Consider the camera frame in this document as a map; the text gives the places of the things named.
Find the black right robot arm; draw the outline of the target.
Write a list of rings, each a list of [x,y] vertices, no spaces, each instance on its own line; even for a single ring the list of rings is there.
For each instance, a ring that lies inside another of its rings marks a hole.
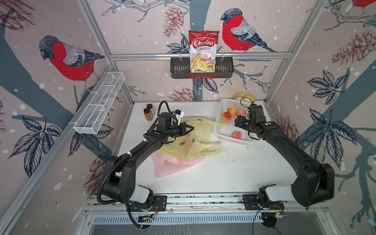
[[[301,150],[287,137],[274,121],[267,121],[263,108],[254,103],[248,106],[245,116],[235,119],[235,126],[256,134],[257,140],[272,145],[296,173],[294,183],[286,186],[267,185],[259,188],[258,203],[268,208],[276,202],[291,201],[309,208],[311,205],[334,198],[334,169],[322,164]]]

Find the red peach front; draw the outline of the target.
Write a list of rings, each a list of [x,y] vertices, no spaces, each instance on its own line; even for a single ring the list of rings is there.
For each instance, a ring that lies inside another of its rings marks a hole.
[[[232,133],[232,138],[241,140],[242,134],[239,131],[235,131],[235,132]]]

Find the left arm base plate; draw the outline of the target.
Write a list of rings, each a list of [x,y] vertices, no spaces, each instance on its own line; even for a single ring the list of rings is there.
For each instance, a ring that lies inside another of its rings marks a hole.
[[[130,212],[165,212],[167,205],[166,195],[153,195],[149,196],[144,203],[129,202],[126,204]]]

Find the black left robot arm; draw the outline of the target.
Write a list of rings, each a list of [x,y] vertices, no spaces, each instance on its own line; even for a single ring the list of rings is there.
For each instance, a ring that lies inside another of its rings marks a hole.
[[[166,101],[159,104],[157,117],[143,134],[143,141],[121,156],[111,156],[106,160],[97,189],[99,204],[119,202],[139,203],[147,208],[152,206],[153,191],[136,185],[136,171],[152,153],[194,130],[193,126],[181,122],[183,116],[184,112],[179,109],[171,111]]]

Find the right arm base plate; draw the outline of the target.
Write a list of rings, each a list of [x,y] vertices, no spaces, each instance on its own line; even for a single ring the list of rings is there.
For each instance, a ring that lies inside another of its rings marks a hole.
[[[259,196],[258,193],[244,194],[240,203],[245,206],[247,211],[256,210],[280,210],[285,209],[283,202],[270,201],[266,196]]]

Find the green avocado print plastic bag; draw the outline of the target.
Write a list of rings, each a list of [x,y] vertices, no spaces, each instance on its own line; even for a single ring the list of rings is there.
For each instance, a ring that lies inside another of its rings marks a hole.
[[[176,138],[173,143],[164,145],[156,151],[158,154],[188,162],[215,156],[223,151],[221,143],[215,144],[210,139],[213,127],[227,129],[223,124],[207,117],[184,117],[182,121],[194,127],[194,130],[186,136]]]

